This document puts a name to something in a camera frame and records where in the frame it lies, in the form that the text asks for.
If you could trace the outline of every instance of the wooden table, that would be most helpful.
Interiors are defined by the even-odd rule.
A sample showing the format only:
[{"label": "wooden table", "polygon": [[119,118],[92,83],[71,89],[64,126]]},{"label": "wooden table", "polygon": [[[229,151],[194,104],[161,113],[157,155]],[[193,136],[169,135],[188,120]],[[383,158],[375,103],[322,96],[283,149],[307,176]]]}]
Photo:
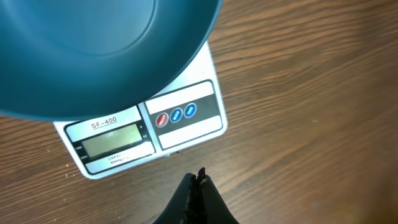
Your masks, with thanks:
[{"label": "wooden table", "polygon": [[398,1],[225,0],[222,137],[85,179],[51,123],[0,118],[1,223],[152,223],[202,166],[241,223],[398,223]]}]

